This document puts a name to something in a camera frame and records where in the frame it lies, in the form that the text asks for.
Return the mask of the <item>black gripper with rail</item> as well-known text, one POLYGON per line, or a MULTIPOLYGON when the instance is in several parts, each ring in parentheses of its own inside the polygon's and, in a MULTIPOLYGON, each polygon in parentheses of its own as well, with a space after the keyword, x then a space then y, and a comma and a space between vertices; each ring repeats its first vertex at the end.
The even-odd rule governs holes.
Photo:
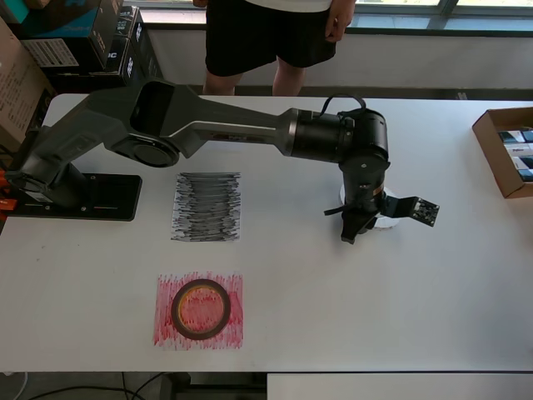
POLYGON ((360 209, 345 210, 341 213, 341 240, 354 243, 360 234, 372 230, 376 223, 377 212, 366 212, 360 209))

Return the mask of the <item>person left hand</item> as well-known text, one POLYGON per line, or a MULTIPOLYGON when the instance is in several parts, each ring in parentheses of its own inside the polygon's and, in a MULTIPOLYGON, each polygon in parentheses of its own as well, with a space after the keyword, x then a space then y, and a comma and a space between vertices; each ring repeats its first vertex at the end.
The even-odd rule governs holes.
POLYGON ((332 0, 326 22, 326 40, 336 43, 342 40, 355 11, 355 0, 332 0))

